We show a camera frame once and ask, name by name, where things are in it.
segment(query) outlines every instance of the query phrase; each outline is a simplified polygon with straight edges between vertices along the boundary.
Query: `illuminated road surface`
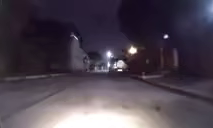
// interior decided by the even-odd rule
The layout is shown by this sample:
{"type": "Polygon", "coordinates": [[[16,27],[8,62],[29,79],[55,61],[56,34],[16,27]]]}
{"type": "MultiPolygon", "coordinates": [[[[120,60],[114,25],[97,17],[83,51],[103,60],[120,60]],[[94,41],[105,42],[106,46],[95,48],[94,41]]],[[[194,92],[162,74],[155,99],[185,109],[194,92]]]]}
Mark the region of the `illuminated road surface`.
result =
{"type": "Polygon", "coordinates": [[[213,106],[207,103],[125,77],[69,79],[55,79],[64,91],[11,115],[3,127],[213,128],[213,106]]]}

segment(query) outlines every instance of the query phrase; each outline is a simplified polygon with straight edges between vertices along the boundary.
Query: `curb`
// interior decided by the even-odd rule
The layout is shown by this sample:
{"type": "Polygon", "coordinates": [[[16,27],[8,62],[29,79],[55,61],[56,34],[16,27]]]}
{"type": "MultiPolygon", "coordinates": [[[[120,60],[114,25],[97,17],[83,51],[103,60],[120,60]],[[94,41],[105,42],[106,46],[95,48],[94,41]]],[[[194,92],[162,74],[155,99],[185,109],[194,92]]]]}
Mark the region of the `curb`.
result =
{"type": "Polygon", "coordinates": [[[61,74],[45,74],[45,75],[33,75],[33,76],[19,76],[19,77],[6,77],[0,78],[0,82],[13,82],[13,81],[20,81],[20,80],[35,80],[35,79],[43,79],[43,78],[50,78],[50,77],[58,77],[58,76],[65,76],[66,73],[61,74]]]}
{"type": "Polygon", "coordinates": [[[211,97],[211,96],[199,94],[199,93],[196,93],[196,92],[193,92],[193,91],[189,91],[189,90],[185,90],[185,89],[182,89],[182,88],[179,88],[179,87],[175,87],[175,86],[168,86],[168,85],[163,85],[163,84],[150,82],[150,81],[148,81],[146,79],[143,79],[140,76],[132,76],[132,78],[134,78],[136,80],[139,80],[141,82],[145,82],[145,83],[147,83],[149,85],[152,85],[154,87],[161,88],[163,90],[170,91],[170,92],[175,92],[175,93],[177,93],[179,95],[190,97],[190,98],[194,98],[194,99],[197,99],[197,100],[201,100],[201,101],[204,101],[204,102],[207,102],[207,103],[213,105],[213,97],[211,97]]]}

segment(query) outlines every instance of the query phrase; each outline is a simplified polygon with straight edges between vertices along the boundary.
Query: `dark sky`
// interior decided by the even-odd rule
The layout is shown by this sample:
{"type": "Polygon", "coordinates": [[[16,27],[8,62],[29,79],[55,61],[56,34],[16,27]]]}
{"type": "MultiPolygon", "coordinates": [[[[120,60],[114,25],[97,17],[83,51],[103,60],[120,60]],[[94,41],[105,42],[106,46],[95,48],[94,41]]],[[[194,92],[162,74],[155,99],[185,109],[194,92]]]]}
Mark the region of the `dark sky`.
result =
{"type": "Polygon", "coordinates": [[[118,51],[130,41],[120,32],[117,17],[121,0],[44,0],[41,17],[73,21],[87,51],[118,51]]]}

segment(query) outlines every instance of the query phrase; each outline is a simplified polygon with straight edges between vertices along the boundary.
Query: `sidewalk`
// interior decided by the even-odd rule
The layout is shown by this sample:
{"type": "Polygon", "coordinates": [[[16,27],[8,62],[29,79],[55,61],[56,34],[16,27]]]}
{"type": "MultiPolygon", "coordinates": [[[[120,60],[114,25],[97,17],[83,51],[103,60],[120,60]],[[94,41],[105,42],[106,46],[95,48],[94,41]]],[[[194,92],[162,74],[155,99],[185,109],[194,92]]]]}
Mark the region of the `sidewalk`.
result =
{"type": "Polygon", "coordinates": [[[139,78],[153,86],[207,102],[213,102],[213,79],[184,76],[161,76],[158,78],[142,76],[139,78]]]}

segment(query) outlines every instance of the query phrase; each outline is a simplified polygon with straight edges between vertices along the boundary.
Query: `asphalt road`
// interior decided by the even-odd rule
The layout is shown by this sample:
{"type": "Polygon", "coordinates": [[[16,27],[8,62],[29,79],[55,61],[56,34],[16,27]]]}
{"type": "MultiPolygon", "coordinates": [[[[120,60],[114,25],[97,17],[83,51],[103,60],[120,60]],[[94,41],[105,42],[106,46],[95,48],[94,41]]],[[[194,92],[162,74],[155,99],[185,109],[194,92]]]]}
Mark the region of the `asphalt road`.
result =
{"type": "Polygon", "coordinates": [[[36,96],[27,106],[20,99],[0,106],[3,128],[213,128],[213,106],[128,77],[66,76],[13,84],[11,89],[17,88],[8,99],[17,93],[27,99],[50,95],[36,96]]]}

